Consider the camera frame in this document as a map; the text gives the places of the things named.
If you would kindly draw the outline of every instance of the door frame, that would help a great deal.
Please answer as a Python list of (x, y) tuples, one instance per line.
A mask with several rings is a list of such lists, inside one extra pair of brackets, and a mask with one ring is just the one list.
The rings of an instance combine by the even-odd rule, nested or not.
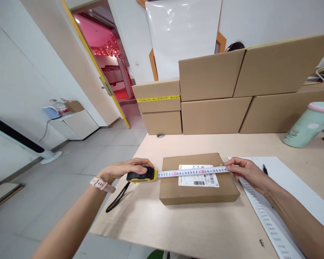
[(104, 74), (103, 74), (103, 71), (102, 71), (102, 69), (99, 67), (99, 65), (98, 65), (98, 63), (97, 63), (97, 60), (95, 59), (95, 56), (93, 55), (93, 52), (91, 51), (91, 49), (90, 49), (90, 47), (89, 47), (89, 45), (88, 45), (88, 43), (87, 43), (87, 41), (86, 41), (86, 39), (85, 39), (85, 37), (84, 37), (84, 35), (83, 35), (83, 32), (81, 31), (80, 27), (78, 26), (78, 24), (77, 24), (75, 18), (73, 17), (73, 14), (71, 13), (70, 9), (68, 8), (68, 6), (67, 6), (65, 0), (61, 0), (61, 4), (62, 4), (62, 6), (64, 7), (65, 12), (66, 12), (68, 18), (70, 19), (70, 21), (71, 21), (71, 23), (72, 23), (74, 29), (76, 30), (77, 35), (78, 35), (78, 37), (80, 38), (81, 42), (83, 43), (83, 45), (84, 45), (84, 47), (85, 47), (87, 53), (89, 54), (89, 56), (90, 56), (90, 58), (91, 58), (93, 64), (95, 65), (96, 70), (97, 70), (98, 73), (100, 74), (100, 80), (101, 80), (101, 82), (103, 83), (103, 86), (104, 86), (104, 88), (105, 88), (106, 91), (107, 91), (107, 94), (108, 94), (110, 97), (112, 97), (112, 99), (113, 99), (113, 101), (114, 101), (116, 107), (118, 108), (118, 110), (119, 110), (119, 112), (120, 112), (122, 118), (124, 119), (124, 121), (125, 121), (127, 127), (130, 129), (131, 127), (130, 127), (130, 125), (129, 125), (127, 119), (126, 119), (126, 116), (125, 116), (125, 114), (123, 113), (123, 110), (122, 110), (122, 108), (120, 107), (120, 105), (119, 105), (119, 103), (118, 103), (118, 100), (116, 99), (116, 97), (115, 97), (115, 95), (114, 95), (114, 92), (113, 92), (112, 88), (110, 87), (109, 83), (106, 81), (105, 76), (104, 76)]

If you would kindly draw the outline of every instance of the wooden desk surface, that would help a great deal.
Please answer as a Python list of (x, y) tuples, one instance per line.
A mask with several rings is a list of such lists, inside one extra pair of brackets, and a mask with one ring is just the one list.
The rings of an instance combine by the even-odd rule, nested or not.
[[(147, 135), (135, 157), (160, 171), (164, 157), (218, 152), (228, 156), (276, 156), (324, 199), (324, 133), (305, 148), (281, 142), (284, 134)], [(233, 203), (164, 206), (160, 181), (130, 184), (109, 213), (102, 210), (91, 233), (173, 251), (195, 258), (278, 258), (240, 183)], [(126, 184), (123, 177), (105, 208)]]

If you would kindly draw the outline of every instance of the dark hair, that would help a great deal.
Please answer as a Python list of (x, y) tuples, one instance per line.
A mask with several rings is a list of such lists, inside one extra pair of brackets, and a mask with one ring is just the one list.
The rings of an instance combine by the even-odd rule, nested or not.
[(245, 46), (240, 42), (240, 41), (237, 41), (233, 44), (231, 44), (227, 49), (226, 49), (226, 52), (228, 51), (233, 51), (233, 50), (238, 50), (238, 49), (244, 49)]

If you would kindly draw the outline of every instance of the red carpet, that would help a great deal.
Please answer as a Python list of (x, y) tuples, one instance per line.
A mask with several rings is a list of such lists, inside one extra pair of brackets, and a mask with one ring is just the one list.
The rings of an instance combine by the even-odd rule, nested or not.
[(118, 100), (126, 100), (129, 98), (129, 96), (127, 95), (126, 88), (114, 91), (114, 94), (115, 94), (116, 99), (118, 99)]

